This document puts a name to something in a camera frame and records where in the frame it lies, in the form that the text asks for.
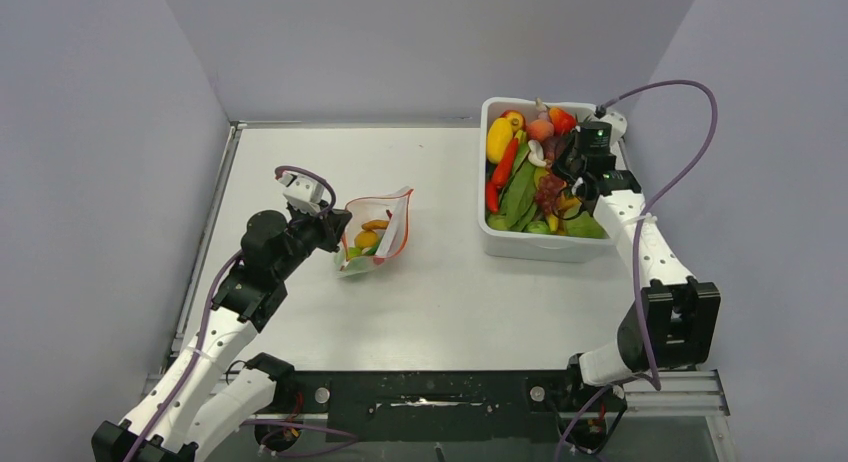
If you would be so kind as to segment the purple toy grapes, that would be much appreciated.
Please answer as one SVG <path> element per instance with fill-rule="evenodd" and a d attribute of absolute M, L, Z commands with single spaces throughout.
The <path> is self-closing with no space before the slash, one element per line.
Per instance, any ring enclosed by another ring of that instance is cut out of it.
<path fill-rule="evenodd" d="M 552 173 L 547 173 L 538 179 L 534 196 L 537 207 L 545 214 L 550 214 L 557 204 L 557 198 L 566 182 Z"/>

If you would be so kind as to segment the clear zip top bag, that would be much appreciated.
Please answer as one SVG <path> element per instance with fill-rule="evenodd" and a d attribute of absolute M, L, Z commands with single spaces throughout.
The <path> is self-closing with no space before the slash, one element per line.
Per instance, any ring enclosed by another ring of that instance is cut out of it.
<path fill-rule="evenodd" d="M 413 189 L 405 186 L 388 195 L 352 199 L 345 205 L 344 209 L 350 211 L 353 218 L 342 236 L 339 251 L 334 258 L 337 276 L 352 277 L 372 272 L 404 250 L 409 238 L 409 205 L 412 194 Z M 380 235 L 380 243 L 376 247 L 363 250 L 361 256 L 348 260 L 347 248 L 354 246 L 355 236 L 363 230 L 376 231 Z M 375 256 L 384 257 L 386 262 L 375 266 L 372 260 Z"/>

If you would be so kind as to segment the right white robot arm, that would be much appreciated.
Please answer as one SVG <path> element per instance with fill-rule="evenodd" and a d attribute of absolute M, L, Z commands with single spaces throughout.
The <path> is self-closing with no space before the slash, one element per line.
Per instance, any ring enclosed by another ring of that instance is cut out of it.
<path fill-rule="evenodd" d="M 634 290 L 613 341 L 577 355 L 579 371 L 562 382 L 564 399 L 578 409 L 597 401 L 602 385 L 705 362 L 721 302 L 716 285 L 698 280 L 673 253 L 635 176 L 617 169 L 612 135 L 608 122 L 580 123 L 552 167 L 568 180 L 579 212 L 612 242 Z"/>

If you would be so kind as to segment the green toy cabbage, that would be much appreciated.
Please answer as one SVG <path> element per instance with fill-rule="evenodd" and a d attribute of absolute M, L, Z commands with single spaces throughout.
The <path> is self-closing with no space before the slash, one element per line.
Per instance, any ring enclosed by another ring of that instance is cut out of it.
<path fill-rule="evenodd" d="M 577 238 L 605 239 L 606 231 L 593 217 L 583 212 L 576 218 L 564 222 L 567 235 Z"/>

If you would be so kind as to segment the yellow toy lemon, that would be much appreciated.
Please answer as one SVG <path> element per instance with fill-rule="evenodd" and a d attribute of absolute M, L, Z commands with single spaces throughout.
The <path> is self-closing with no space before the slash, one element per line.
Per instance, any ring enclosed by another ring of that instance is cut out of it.
<path fill-rule="evenodd" d="M 380 243 L 380 235 L 374 230 L 363 230 L 354 238 L 354 246 L 365 250 L 367 248 L 376 247 Z"/>

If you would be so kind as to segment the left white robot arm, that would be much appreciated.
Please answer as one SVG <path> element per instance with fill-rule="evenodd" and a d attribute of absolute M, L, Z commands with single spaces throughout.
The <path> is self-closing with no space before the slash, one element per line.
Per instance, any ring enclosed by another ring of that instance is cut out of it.
<path fill-rule="evenodd" d="M 349 211 L 291 208 L 254 214 L 240 250 L 215 276 L 200 327 L 156 386 L 121 422 L 92 437 L 97 461 L 203 461 L 257 411 L 282 397 L 293 368 L 269 354 L 250 359 L 220 392 L 231 363 L 287 296 L 286 279 L 317 249 L 336 252 Z"/>

